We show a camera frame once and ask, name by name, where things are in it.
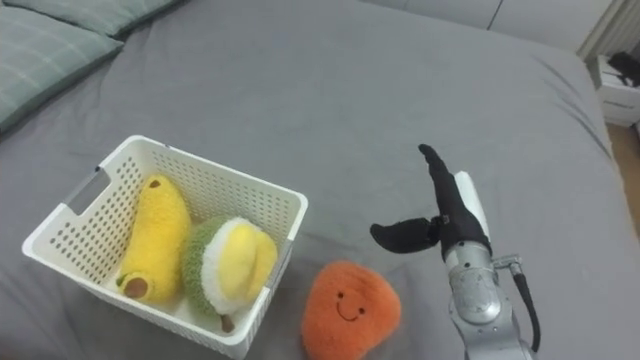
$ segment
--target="black cable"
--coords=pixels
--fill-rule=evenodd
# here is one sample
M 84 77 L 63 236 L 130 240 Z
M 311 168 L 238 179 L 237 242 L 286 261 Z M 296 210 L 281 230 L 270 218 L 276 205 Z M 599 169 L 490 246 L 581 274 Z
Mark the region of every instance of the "black cable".
M 487 30 L 491 30 L 491 27 L 493 26 L 493 22 L 496 21 L 496 16 L 498 16 L 498 13 L 500 12 L 500 8 L 502 7 L 502 3 L 504 2 L 504 0 L 500 0 L 500 3 L 498 4 L 498 7 L 496 8 L 496 12 L 493 14 L 493 17 L 491 18 L 491 21 L 489 22 L 489 26 L 487 26 Z
M 524 274 L 514 274 L 513 281 L 518 287 L 522 301 L 527 307 L 529 317 L 531 318 L 531 327 L 533 328 L 533 342 L 531 343 L 531 350 L 538 352 L 540 348 L 540 322 L 538 321 L 538 314 L 536 308 L 533 306 L 533 298 L 531 297 L 531 291 L 529 291 L 529 285 L 527 285 L 527 278 Z

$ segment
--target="yellow banana plush toy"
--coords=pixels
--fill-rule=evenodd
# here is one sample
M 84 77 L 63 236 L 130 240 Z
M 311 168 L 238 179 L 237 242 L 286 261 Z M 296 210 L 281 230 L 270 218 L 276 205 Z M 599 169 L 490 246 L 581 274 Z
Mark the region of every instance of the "yellow banana plush toy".
M 214 217 L 194 227 L 182 263 L 185 292 L 208 315 L 219 315 L 222 330 L 235 328 L 229 315 L 253 302 L 278 258 L 276 245 L 249 221 Z
M 125 296 L 170 300 L 180 288 L 180 261 L 191 219 L 178 188 L 163 175 L 144 183 L 127 252 L 116 280 Z

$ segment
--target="gray pillow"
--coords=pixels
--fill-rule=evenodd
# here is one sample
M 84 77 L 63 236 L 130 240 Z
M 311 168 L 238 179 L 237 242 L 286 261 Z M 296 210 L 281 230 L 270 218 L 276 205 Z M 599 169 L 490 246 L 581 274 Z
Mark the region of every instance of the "gray pillow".
M 0 132 L 122 43 L 28 10 L 0 8 Z
M 3 0 L 108 36 L 117 36 L 182 0 Z

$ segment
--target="bed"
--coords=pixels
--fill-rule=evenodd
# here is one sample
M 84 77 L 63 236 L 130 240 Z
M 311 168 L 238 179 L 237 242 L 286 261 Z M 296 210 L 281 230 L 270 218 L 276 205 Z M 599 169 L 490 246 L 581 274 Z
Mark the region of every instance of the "bed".
M 192 0 L 23 123 L 0 142 L 2 358 L 223 358 L 21 255 L 54 206 L 142 134 L 309 198 L 248 359 L 305 358 L 304 301 L 337 259 L 380 272 L 403 302 L 368 358 L 463 358 L 440 252 L 392 255 L 368 234 L 436 214 L 422 142 L 474 178 L 494 251 L 524 258 L 540 358 L 637 359 L 640 247 L 572 54 L 354 0 Z

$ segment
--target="floor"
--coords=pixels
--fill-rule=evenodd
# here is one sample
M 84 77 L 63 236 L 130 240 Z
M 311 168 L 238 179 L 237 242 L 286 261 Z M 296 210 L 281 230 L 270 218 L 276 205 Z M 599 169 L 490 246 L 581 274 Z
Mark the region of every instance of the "floor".
M 632 128 L 607 124 L 613 155 L 624 181 L 629 211 L 640 235 L 640 140 Z

